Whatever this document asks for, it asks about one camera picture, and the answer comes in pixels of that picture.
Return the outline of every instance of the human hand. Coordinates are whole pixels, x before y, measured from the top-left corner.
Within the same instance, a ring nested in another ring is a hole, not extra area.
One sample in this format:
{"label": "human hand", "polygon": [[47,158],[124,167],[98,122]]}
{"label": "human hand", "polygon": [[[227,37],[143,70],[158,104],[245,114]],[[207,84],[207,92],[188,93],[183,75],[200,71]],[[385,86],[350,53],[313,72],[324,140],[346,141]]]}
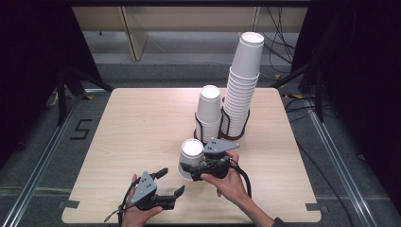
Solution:
{"label": "human hand", "polygon": [[[232,165],[236,166],[238,164],[239,155],[231,151],[226,151],[226,153],[232,158]],[[223,195],[227,200],[237,206],[240,206],[250,198],[245,190],[241,176],[233,168],[228,169],[227,176],[224,179],[219,179],[211,174],[205,173],[201,174],[200,177],[216,187],[219,197]]]}
{"label": "human hand", "polygon": [[[137,176],[133,174],[132,181],[136,181]],[[135,187],[131,190],[128,200],[132,199],[135,193]],[[147,211],[141,211],[136,206],[133,206],[124,212],[123,221],[121,223],[122,227],[142,227],[148,221],[149,218],[159,214],[163,211],[163,207],[156,206]]]}

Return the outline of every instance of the gray floor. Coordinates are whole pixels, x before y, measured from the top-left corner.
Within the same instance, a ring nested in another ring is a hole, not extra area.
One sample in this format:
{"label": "gray floor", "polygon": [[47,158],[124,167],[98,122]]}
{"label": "gray floor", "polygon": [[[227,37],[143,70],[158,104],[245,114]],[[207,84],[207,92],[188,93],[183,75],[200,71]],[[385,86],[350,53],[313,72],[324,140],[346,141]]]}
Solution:
{"label": "gray floor", "polygon": [[[224,87],[238,41],[237,33],[151,33],[142,59],[133,62],[123,33],[104,32],[100,36],[98,32],[85,32],[85,37],[100,75],[106,83],[114,87],[201,87],[206,84]],[[290,44],[296,45],[297,34],[286,34],[285,37]],[[279,45],[276,47],[280,53],[286,54]],[[258,87],[269,87],[275,82],[276,75],[284,77],[287,74],[277,70],[286,72],[290,65],[270,55],[269,51],[265,50],[262,59],[262,75]],[[296,88],[299,81],[300,79],[295,79],[280,88],[280,94],[298,94]],[[90,83],[84,83],[84,86],[96,88]],[[35,194],[19,221],[19,226],[76,226],[62,223],[60,205],[61,202],[68,200],[108,98],[108,94],[102,94],[79,102],[46,167],[46,172],[39,181]],[[283,104],[286,105],[291,100],[283,97]],[[291,103],[289,108],[304,106],[303,100],[297,100]],[[400,215],[369,166],[357,158],[357,146],[341,124],[340,117],[331,108],[328,99],[324,101],[323,113],[324,125],[363,198],[367,201],[377,226],[401,226]],[[310,117],[312,114],[309,109],[288,113],[294,136],[333,184],[355,226],[363,226],[313,124]],[[14,152],[6,166],[1,169],[0,219],[7,216],[7,212],[46,149],[56,129],[57,117],[57,106],[44,111],[26,139],[26,150]],[[90,129],[88,136],[84,140],[71,140],[72,137],[82,136],[82,132],[75,131],[81,119],[92,120],[82,123],[82,126]],[[333,189],[328,186],[307,156],[303,152],[301,154],[316,198],[322,208],[323,217],[318,223],[289,223],[288,226],[351,226]]]}

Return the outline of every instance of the wooden table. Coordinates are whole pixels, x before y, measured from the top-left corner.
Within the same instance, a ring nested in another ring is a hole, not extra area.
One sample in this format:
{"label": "wooden table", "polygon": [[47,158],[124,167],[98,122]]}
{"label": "wooden table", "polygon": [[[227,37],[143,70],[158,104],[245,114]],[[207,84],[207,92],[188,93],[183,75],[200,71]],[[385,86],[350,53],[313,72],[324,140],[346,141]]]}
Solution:
{"label": "wooden table", "polygon": [[[225,88],[220,88],[222,96]],[[182,142],[193,137],[194,112],[201,88],[121,88],[109,99],[89,148],[70,201],[66,223],[101,223],[123,199],[133,173],[169,172],[156,180],[157,194],[171,195],[185,185],[175,209],[148,223],[249,223],[235,205],[218,198],[206,182],[180,177],[177,164]],[[273,218],[287,222],[317,222],[320,211],[305,166],[288,123],[283,103],[272,88],[257,88],[245,135],[237,140],[239,164],[248,173],[255,202]],[[114,215],[109,222],[117,222]]]}

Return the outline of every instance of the metal rail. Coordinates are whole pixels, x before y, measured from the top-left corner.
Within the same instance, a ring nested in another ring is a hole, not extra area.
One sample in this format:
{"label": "metal rail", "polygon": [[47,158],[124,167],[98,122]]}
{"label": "metal rail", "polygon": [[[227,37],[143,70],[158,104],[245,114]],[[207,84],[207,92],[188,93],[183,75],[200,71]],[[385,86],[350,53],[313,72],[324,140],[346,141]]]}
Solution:
{"label": "metal rail", "polygon": [[47,147],[44,150],[44,153],[42,154],[41,158],[36,164],[25,186],[21,190],[17,198],[17,201],[14,203],[11,210],[9,211],[9,214],[3,223],[3,227],[17,226],[18,223],[20,222],[30,200],[32,199],[33,194],[35,193],[36,187],[41,181],[48,167],[48,164],[50,163],[53,154],[55,153],[55,150],[62,138],[64,130],[68,125],[71,116],[76,107],[78,106],[80,100],[81,96],[73,97],[72,103],[70,104],[69,109],[67,111],[67,116],[65,117],[64,121],[55,129],[49,143],[47,144]]}
{"label": "metal rail", "polygon": [[[305,100],[305,104],[307,106],[314,105],[308,99]],[[359,219],[362,222],[363,226],[365,226],[365,227],[378,226],[377,222],[372,214],[371,208],[369,207],[366,200],[363,198],[359,188],[357,187],[357,184],[355,183],[353,177],[351,176],[351,173],[348,170],[348,167],[342,160],[341,155],[340,155],[339,151],[337,150],[337,147],[334,144],[324,123],[321,122],[321,120],[315,113],[311,113],[310,116],[312,118],[313,124],[316,127],[316,130],[319,133],[319,136],[321,137],[321,139],[324,143],[324,146],[328,152],[328,155],[330,156],[330,159],[333,162],[333,165],[334,165],[335,169],[337,170],[337,173],[339,174],[339,177],[345,188],[345,191],[347,192],[352,204],[354,205],[354,207],[357,211],[357,215],[359,216]]]}

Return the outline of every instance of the sleeve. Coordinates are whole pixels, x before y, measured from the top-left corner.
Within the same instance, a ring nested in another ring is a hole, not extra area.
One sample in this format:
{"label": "sleeve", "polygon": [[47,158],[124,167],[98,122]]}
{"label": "sleeve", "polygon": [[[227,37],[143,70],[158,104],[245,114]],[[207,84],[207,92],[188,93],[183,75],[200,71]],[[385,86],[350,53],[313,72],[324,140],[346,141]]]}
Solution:
{"label": "sleeve", "polygon": [[279,218],[274,220],[274,224],[271,227],[286,227],[287,225]]}

